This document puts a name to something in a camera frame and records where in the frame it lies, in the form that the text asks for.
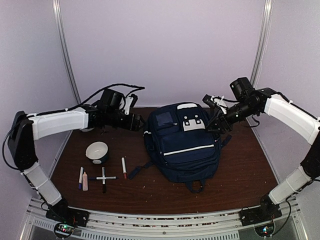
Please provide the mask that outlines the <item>navy blue student backpack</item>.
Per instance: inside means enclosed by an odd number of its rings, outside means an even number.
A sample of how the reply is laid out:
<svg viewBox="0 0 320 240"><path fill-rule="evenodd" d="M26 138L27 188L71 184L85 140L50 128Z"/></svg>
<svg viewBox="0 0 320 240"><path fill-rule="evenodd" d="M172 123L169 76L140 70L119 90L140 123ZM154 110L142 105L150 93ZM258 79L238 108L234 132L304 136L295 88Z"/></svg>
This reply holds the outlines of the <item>navy blue student backpack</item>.
<svg viewBox="0 0 320 240"><path fill-rule="evenodd" d="M204 190L206 180L218 170L222 149L231 140L210 133L210 115L197 103L180 102L152 111L143 128L150 160L128 175L133 179L142 169L155 165L173 183L184 183L192 193Z"/></svg>

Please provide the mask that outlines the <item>blue white marker horizontal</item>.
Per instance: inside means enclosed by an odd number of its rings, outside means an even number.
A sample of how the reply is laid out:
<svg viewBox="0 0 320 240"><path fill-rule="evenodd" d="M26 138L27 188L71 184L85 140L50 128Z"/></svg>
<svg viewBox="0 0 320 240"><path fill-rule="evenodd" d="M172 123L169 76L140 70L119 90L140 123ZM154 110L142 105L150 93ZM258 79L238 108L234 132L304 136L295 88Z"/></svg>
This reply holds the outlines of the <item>blue white marker horizontal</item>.
<svg viewBox="0 0 320 240"><path fill-rule="evenodd" d="M118 177L116 176L101 176L101 177L89 177L88 180L90 181L99 181L99 180L116 180Z"/></svg>

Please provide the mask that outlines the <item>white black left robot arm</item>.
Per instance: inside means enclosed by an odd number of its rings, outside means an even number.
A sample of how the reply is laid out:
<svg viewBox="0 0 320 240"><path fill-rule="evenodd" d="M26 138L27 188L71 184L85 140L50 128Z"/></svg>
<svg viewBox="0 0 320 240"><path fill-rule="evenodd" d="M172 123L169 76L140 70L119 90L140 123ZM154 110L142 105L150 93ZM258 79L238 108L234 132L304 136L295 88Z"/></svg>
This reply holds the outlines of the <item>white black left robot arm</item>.
<svg viewBox="0 0 320 240"><path fill-rule="evenodd" d="M98 90L99 100L89 104L83 102L64 109L40 113L18 111L11 129L3 141L7 146L14 165L32 189L47 205L46 217L62 224L86 226L88 212L73 210L68 201L51 181L47 171L42 168L37 155L37 143L52 139L55 135L64 135L73 131L90 131L106 126L129 131L139 131L144 120L130 109L136 104L135 92L144 90L143 86L131 85L132 90L123 94L106 86Z"/></svg>

